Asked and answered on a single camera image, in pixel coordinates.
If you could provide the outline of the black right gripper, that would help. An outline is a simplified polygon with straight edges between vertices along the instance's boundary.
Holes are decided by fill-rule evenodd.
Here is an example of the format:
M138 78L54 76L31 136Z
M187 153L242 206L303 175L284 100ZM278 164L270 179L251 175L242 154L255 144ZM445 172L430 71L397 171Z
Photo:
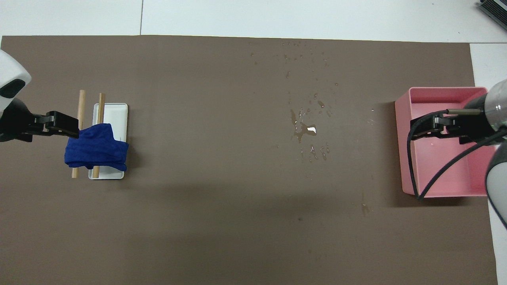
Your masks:
M480 109L481 114L454 116L455 124L446 127L447 133L434 126L435 119L443 117L446 112L430 112L411 119L411 140L459 138L460 144L478 143L506 128L506 95L485 94L471 100L464 108Z

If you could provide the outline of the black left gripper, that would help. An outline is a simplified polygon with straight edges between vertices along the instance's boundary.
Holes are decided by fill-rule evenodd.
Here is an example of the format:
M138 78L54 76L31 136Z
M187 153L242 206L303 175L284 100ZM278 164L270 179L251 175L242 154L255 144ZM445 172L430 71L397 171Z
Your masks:
M38 123L42 115L32 113L20 99L13 99L4 109L0 119L0 141L19 140L32 142L33 135L44 136L44 124ZM78 139L80 127L78 118L62 112L46 114L48 134Z

